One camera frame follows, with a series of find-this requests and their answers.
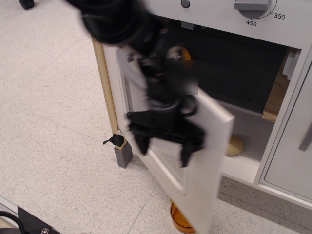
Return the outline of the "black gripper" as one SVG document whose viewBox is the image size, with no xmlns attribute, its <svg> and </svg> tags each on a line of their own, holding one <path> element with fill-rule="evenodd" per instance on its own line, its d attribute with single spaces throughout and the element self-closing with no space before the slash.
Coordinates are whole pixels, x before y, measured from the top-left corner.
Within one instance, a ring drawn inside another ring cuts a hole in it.
<svg viewBox="0 0 312 234">
<path fill-rule="evenodd" d="M 187 120 L 196 114 L 197 101 L 194 97 L 178 97 L 167 106 L 154 100 L 150 104 L 149 110 L 126 114 L 141 153 L 147 154 L 151 138 L 178 143 L 182 145 L 181 165 L 187 167 L 192 153 L 204 146 L 204 130 Z"/>
</svg>

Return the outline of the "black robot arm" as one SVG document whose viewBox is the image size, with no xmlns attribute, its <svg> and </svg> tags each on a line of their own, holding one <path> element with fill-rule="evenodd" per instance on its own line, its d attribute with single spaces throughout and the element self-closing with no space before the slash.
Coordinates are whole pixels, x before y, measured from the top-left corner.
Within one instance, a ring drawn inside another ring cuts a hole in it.
<svg viewBox="0 0 312 234">
<path fill-rule="evenodd" d="M 182 146 L 180 159 L 187 167 L 192 154 L 203 148 L 205 132 L 190 123 L 197 112 L 191 93 L 192 63 L 181 44 L 169 42 L 169 29 L 149 13 L 140 0 L 73 0 L 89 33 L 99 42 L 129 51 L 126 62 L 136 61 L 140 74 L 131 72 L 147 95 L 146 111 L 128 112 L 129 129 L 146 154 L 152 138 Z"/>
</svg>

